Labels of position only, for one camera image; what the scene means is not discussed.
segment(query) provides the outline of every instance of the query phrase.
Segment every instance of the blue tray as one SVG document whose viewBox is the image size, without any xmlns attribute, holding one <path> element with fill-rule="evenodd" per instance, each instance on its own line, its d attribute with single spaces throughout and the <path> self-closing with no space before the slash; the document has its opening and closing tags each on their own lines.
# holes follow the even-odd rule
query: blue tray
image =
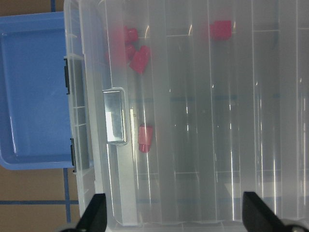
<svg viewBox="0 0 309 232">
<path fill-rule="evenodd" d="M 71 167 L 63 13 L 0 18 L 0 164 Z"/>
</svg>

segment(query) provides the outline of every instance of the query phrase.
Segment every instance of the transparent storage box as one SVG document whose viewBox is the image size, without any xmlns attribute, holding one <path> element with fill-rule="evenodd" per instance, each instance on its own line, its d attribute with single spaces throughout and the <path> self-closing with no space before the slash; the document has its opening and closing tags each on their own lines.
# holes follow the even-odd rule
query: transparent storage box
<svg viewBox="0 0 309 232">
<path fill-rule="evenodd" d="M 308 226 L 309 1 L 65 0 L 64 14 L 81 214 L 104 192 L 108 231 L 244 231 L 255 191 Z"/>
</svg>

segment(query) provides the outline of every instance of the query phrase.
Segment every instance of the clear plastic container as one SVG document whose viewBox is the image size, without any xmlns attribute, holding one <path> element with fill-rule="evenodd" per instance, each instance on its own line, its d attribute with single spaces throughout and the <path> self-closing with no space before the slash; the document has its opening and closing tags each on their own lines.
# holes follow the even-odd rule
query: clear plastic container
<svg viewBox="0 0 309 232">
<path fill-rule="evenodd" d="M 108 231 L 244 231 L 242 193 L 255 191 L 307 223 L 308 1 L 66 0 L 64 11 L 81 214 L 104 192 Z M 140 73 L 126 29 L 151 50 Z"/>
</svg>

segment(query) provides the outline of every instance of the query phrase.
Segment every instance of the black clip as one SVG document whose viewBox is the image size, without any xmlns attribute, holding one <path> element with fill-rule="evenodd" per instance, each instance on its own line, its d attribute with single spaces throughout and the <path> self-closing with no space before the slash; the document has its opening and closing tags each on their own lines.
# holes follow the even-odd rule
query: black clip
<svg viewBox="0 0 309 232">
<path fill-rule="evenodd" d="M 75 150 L 74 150 L 74 139 L 70 138 L 71 140 L 71 159 L 72 159 L 72 166 L 74 167 L 73 172 L 76 172 L 76 159 L 75 159 Z"/>
<path fill-rule="evenodd" d="M 66 88 L 68 89 L 67 95 L 70 94 L 70 82 L 69 82 L 69 67 L 68 67 L 68 59 L 64 59 L 66 65 L 64 66 L 64 79 L 66 82 Z"/>
</svg>

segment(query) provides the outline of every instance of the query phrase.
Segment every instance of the brown floor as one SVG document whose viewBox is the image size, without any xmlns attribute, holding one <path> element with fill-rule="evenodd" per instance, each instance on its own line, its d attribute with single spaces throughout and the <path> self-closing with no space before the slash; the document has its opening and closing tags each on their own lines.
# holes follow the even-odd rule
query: brown floor
<svg viewBox="0 0 309 232">
<path fill-rule="evenodd" d="M 0 16 L 51 12 L 51 2 L 53 0 L 0 0 Z M 62 11 L 63 0 L 54 2 L 56 11 Z M 65 173 L 63 169 L 10 171 L 0 166 L 0 231 L 54 232 L 70 218 L 71 222 L 77 222 L 76 177 L 72 169 L 68 169 L 71 204 L 66 209 Z"/>
</svg>

